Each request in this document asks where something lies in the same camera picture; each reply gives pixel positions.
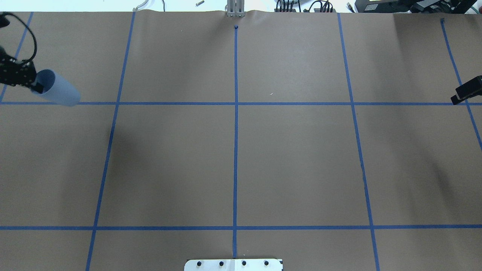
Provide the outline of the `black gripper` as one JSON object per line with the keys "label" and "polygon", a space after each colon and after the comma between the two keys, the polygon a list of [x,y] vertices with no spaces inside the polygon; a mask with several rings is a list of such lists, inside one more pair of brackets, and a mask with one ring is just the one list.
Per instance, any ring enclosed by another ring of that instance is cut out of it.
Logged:
{"label": "black gripper", "polygon": [[44,86],[34,83],[37,76],[32,62],[22,64],[11,56],[0,57],[0,82],[9,86],[31,87],[31,91],[37,94],[44,93]]}

